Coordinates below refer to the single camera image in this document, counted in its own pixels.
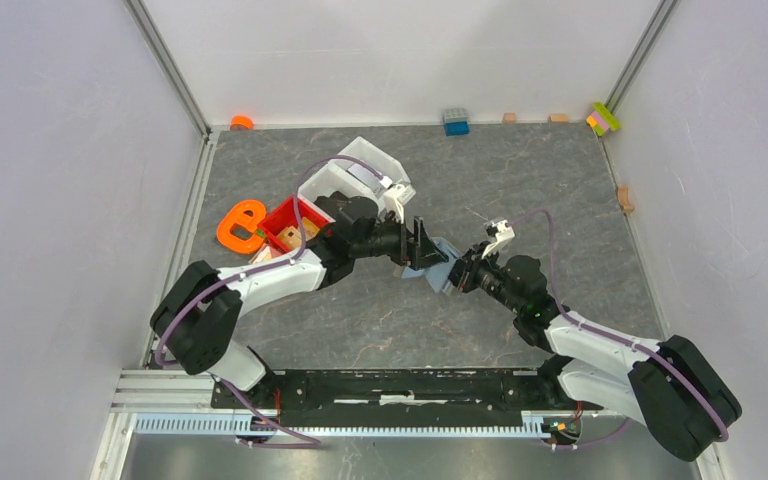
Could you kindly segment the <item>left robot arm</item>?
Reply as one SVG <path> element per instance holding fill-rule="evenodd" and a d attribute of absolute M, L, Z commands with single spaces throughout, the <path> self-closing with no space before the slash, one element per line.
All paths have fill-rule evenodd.
<path fill-rule="evenodd" d="M 245 314 L 328 288 L 350 275 L 359 259 L 386 256 L 419 273 L 450 260 L 421 218 L 408 228 L 394 212 L 380 215 L 372 199 L 338 192 L 314 203 L 334 220 L 304 249 L 243 267 L 215 269 L 203 260 L 187 266 L 150 317 L 160 338 L 157 354 L 171 353 L 190 375 L 229 381 L 248 406 L 262 407 L 273 397 L 274 381 L 261 358 L 233 338 Z"/>

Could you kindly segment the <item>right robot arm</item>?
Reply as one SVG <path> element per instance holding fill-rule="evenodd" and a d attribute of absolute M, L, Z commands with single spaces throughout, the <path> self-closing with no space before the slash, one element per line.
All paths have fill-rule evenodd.
<path fill-rule="evenodd" d="M 550 294 L 539 260 L 516 255 L 501 265 L 482 248 L 456 260 L 448 280 L 459 292 L 480 290 L 503 305 L 518 335 L 550 353 L 537 382 L 545 405 L 575 400 L 613 410 L 687 462 L 727 440 L 742 406 L 692 341 L 640 338 L 589 321 Z"/>

